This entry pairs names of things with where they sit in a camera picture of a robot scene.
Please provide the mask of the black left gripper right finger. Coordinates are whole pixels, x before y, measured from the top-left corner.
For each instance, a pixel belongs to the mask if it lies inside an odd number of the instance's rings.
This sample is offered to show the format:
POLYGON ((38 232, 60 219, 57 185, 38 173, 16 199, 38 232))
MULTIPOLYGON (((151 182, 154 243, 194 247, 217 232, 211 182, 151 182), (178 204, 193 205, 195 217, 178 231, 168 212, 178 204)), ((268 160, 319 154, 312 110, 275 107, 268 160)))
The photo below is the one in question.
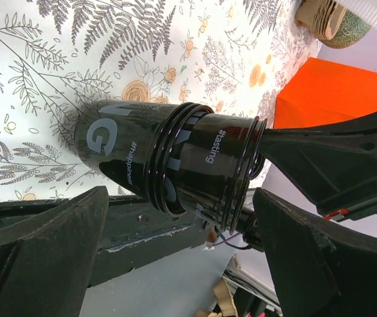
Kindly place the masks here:
POLYGON ((377 316, 377 238, 261 188, 253 203, 283 316, 377 316))

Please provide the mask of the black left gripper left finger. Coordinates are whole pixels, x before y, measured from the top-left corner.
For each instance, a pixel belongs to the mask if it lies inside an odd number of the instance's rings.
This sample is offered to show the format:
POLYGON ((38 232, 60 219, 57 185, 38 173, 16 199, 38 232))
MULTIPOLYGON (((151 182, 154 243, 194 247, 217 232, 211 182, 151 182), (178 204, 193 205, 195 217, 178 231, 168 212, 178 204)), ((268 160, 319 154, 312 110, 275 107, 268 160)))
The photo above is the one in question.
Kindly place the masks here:
POLYGON ((0 229, 0 316, 78 316, 109 195, 97 186, 0 229))

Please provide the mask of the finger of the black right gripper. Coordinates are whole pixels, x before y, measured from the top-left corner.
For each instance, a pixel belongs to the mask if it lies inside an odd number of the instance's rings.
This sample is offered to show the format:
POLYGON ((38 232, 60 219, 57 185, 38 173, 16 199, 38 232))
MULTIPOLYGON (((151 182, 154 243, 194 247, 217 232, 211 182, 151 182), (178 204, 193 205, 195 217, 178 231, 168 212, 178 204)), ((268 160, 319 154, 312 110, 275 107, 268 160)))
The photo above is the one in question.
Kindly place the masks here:
POLYGON ((377 214, 377 112, 308 128, 268 129, 260 153, 325 218, 377 214))

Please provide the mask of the transparent dark cup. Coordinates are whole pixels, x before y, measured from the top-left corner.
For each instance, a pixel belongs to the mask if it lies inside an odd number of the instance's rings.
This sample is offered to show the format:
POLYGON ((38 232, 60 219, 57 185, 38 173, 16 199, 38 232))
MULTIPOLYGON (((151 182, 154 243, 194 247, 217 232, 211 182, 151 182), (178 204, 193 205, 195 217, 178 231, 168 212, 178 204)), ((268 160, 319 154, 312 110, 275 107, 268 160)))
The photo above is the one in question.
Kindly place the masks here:
POLYGON ((172 181, 184 211, 233 232, 254 170, 266 119, 207 114, 193 126, 172 181))

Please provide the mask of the black printed coffee cup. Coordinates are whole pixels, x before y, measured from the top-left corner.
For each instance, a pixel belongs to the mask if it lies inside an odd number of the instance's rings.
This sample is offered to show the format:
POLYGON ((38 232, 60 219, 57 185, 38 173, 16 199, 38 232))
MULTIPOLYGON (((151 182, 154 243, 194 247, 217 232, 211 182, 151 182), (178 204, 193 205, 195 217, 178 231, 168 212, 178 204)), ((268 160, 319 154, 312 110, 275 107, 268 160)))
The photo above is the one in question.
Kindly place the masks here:
POLYGON ((79 158, 91 169, 146 199, 173 217, 187 211, 216 212, 219 205, 197 196, 191 208, 169 208, 176 190, 166 177, 173 144, 191 116, 202 118, 213 110, 186 102, 181 105, 153 102, 101 100, 83 114, 75 128, 79 158))

